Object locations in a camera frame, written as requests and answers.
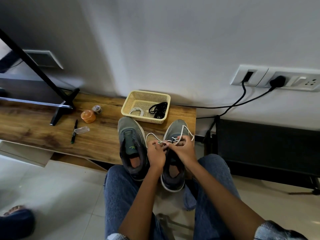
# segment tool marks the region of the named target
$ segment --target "plaid sleeve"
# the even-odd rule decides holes
[[[106,240],[130,240],[125,235],[122,235],[120,233],[113,233],[109,235]]]
[[[254,235],[256,240],[302,240],[306,237],[296,231],[283,229],[273,221],[266,221],[258,227]]]

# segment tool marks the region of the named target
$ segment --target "tiled floor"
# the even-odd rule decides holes
[[[197,156],[202,145],[196,145]],[[0,158],[0,214],[16,205],[34,209],[37,226],[32,240],[104,239],[105,173],[50,161],[45,168]],[[266,219],[320,239],[320,196],[288,195],[310,190],[234,176],[242,200]],[[154,213],[193,226],[194,211],[181,209],[182,192],[172,194],[161,186]]]

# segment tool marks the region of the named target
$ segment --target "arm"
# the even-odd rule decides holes
[[[202,186],[222,220],[237,240],[254,239],[257,228],[265,222],[256,212],[231,194],[197,161],[189,136],[182,137],[182,146],[167,143],[179,156],[198,183]]]
[[[119,233],[125,235],[130,240],[149,239],[157,183],[166,161],[165,153],[158,144],[158,141],[148,142],[148,158],[150,162],[149,171],[140,186],[130,210],[118,229]]]

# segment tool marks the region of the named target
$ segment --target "hand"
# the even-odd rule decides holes
[[[168,142],[167,146],[178,155],[178,157],[186,167],[194,162],[198,162],[195,148],[190,139],[190,136],[184,135],[177,145]]]
[[[149,141],[148,145],[148,159],[150,162],[150,169],[155,169],[159,173],[159,177],[163,171],[163,166],[166,162],[165,147],[159,145],[158,140]]]

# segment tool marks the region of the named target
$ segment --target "television screen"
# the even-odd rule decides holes
[[[0,100],[72,108],[0,36]]]

